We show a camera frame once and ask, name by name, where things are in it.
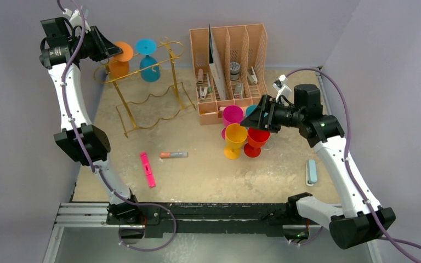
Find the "light blue eraser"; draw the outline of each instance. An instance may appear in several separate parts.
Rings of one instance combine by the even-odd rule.
[[[317,169],[315,168],[315,161],[309,160],[307,165],[307,176],[308,176],[308,184],[315,184],[317,182]]]

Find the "orange marker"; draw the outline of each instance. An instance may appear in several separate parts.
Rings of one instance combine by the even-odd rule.
[[[188,152],[161,152],[161,158],[181,158],[188,157]]]

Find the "orange desk organizer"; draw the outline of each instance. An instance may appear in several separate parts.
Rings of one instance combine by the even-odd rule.
[[[221,107],[237,105],[247,107],[259,103],[263,94],[267,94],[264,82],[265,55],[267,50],[267,33],[263,24],[212,27],[212,33],[217,45],[220,62],[224,68],[227,100],[221,100],[215,88],[211,71],[209,70],[209,29],[191,29],[191,56],[196,77],[199,70],[204,76],[209,74],[212,92],[205,98],[199,96],[199,86],[196,85],[197,107],[201,125],[222,123]],[[230,79],[230,62],[241,65],[240,78]],[[254,67],[257,84],[248,83],[248,70]],[[235,86],[243,84],[244,96],[241,99],[233,97]]]

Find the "pink cup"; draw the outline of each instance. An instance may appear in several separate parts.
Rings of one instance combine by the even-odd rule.
[[[225,128],[222,130],[222,138],[225,140],[226,127],[232,123],[240,123],[244,119],[243,109],[236,105],[225,107],[222,114]]]

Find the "marker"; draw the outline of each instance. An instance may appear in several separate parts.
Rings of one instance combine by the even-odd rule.
[[[144,173],[146,174],[147,183],[149,184],[149,188],[153,188],[156,186],[156,180],[154,179],[154,175],[152,174],[151,166],[149,165],[149,159],[147,158],[146,152],[140,153],[141,162],[143,163]]]
[[[161,152],[161,158],[181,158],[188,157],[188,152]]]

